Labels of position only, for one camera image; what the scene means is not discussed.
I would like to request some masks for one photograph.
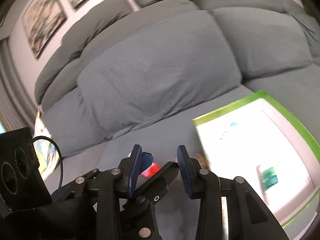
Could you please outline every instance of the green object in box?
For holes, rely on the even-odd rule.
[[[262,182],[264,191],[278,183],[278,177],[273,167],[262,172],[261,182]]]

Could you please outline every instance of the metal screw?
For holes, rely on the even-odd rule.
[[[201,169],[201,170],[199,170],[199,172],[202,175],[208,175],[209,174],[209,171],[207,169]]]
[[[121,170],[118,169],[118,168],[115,168],[115,169],[112,169],[112,170],[111,170],[111,173],[112,173],[113,175],[118,175],[120,172],[121,172]]]
[[[244,183],[244,178],[242,178],[242,177],[236,177],[236,182],[238,182],[238,183]]]
[[[146,198],[145,198],[144,196],[139,196],[139,197],[137,197],[137,199],[136,199],[137,203],[142,203],[142,202],[144,202],[145,200],[146,200]]]
[[[76,183],[81,184],[84,182],[84,177],[78,177],[76,178]]]
[[[141,228],[139,231],[139,236],[146,238],[151,235],[151,231],[149,228]]]

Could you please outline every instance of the gray couch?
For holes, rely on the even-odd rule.
[[[117,1],[84,19],[113,8],[103,14],[112,24],[70,29],[65,37],[84,28],[76,44],[64,37],[37,80],[42,119],[66,157],[64,184],[116,167],[134,144],[159,165],[180,144],[201,153],[192,119],[260,89],[320,141],[320,27],[293,0],[136,0],[136,12]],[[51,192],[59,175],[45,182]],[[175,181],[157,205],[163,239],[194,239],[198,207]]]

